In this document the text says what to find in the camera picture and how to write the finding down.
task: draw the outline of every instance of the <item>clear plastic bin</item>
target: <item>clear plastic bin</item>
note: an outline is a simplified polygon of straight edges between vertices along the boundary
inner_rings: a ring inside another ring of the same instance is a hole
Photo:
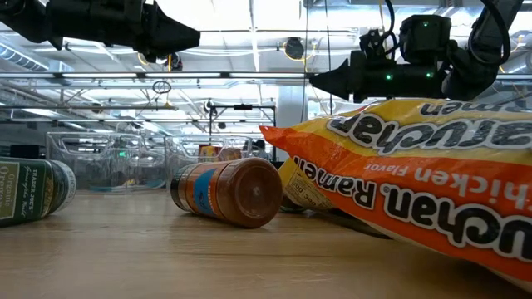
[[[199,162],[219,162],[251,156],[252,140],[242,136],[182,135],[165,138],[168,189],[181,167]]]
[[[48,133],[47,159],[72,168],[79,193],[123,194],[165,187],[165,149],[148,149],[139,135]]]

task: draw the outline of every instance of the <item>wooden tabletop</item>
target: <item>wooden tabletop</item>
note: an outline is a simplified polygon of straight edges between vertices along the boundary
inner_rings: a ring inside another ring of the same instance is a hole
[[[78,195],[0,229],[0,297],[530,298],[475,264],[304,215],[234,228],[164,192]]]

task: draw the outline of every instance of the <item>ceiling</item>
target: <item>ceiling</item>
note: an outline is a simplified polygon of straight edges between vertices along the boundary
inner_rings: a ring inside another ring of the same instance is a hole
[[[453,22],[451,38],[464,45],[470,27],[482,9],[480,1],[460,1],[464,7],[441,7],[439,1],[396,0],[395,32],[401,21],[412,14],[440,14],[450,17]],[[314,0],[309,8],[299,0],[159,0],[163,11],[175,20],[202,32],[199,47],[180,52],[183,71],[252,71],[252,72],[321,72],[337,68],[348,58],[351,50],[358,49],[358,38],[371,28],[389,26],[389,18],[378,1],[328,0],[325,12],[323,0]],[[511,29],[512,58],[501,72],[532,73],[532,23],[527,22],[532,12],[520,12]],[[288,37],[299,37],[307,47],[306,70],[304,61],[290,60],[283,51]],[[16,47],[20,52],[50,64],[62,61],[76,72],[152,72],[166,71],[161,64],[146,64],[142,56],[127,47],[105,47],[98,42],[66,38],[70,51],[57,51],[48,42],[34,44],[0,24],[0,43]],[[0,60],[0,69],[7,72],[27,71],[9,61]],[[70,86],[50,86],[44,80],[12,80],[12,84],[36,93],[28,100],[40,105],[50,105],[68,100],[68,105],[129,105],[130,110],[122,112],[105,110],[94,114],[90,110],[78,111],[77,116],[85,118],[117,118],[133,115],[140,119],[183,119],[201,120],[205,118],[204,103],[211,99],[216,105],[253,104],[276,105],[280,90],[286,86],[301,86],[302,81],[268,81],[227,79],[174,79],[172,91],[157,95],[151,86],[155,81],[138,82],[106,79],[93,81],[73,80]],[[497,88],[487,91],[483,99],[490,102],[511,100],[519,92],[522,98],[526,86],[514,83],[497,82]],[[308,117],[325,115],[330,111],[329,94],[305,88],[308,98]],[[168,103],[175,110],[155,110],[155,105]],[[355,109],[357,106],[333,97],[333,112]],[[75,111],[62,112],[74,118]],[[43,117],[20,112],[21,117]],[[272,112],[260,110],[227,110],[220,120],[240,119],[264,120],[273,118]],[[195,134],[206,131],[207,124],[165,124],[160,128],[170,134]],[[215,128],[216,133],[239,133],[258,136],[256,123],[231,123],[225,129]]]

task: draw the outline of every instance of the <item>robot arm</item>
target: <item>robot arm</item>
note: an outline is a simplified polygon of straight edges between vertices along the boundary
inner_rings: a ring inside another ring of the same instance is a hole
[[[0,22],[31,42],[49,41],[57,50],[63,37],[132,47],[147,61],[200,44],[200,32],[167,17],[145,0],[4,0]]]
[[[310,83],[345,100],[352,93],[355,102],[369,96],[472,100],[493,84],[499,65],[508,59],[510,39],[503,32],[508,32],[523,0],[482,2],[486,7],[467,49],[449,39],[450,18],[415,15],[403,21],[397,44],[409,64],[387,59],[375,30],[361,37],[362,51],[352,51],[351,64],[346,60],[337,70],[311,77]]]

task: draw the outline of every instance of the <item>ramen package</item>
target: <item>ramen package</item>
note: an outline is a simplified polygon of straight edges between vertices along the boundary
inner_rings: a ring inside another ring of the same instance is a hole
[[[389,100],[261,130],[344,212],[532,292],[529,111]]]

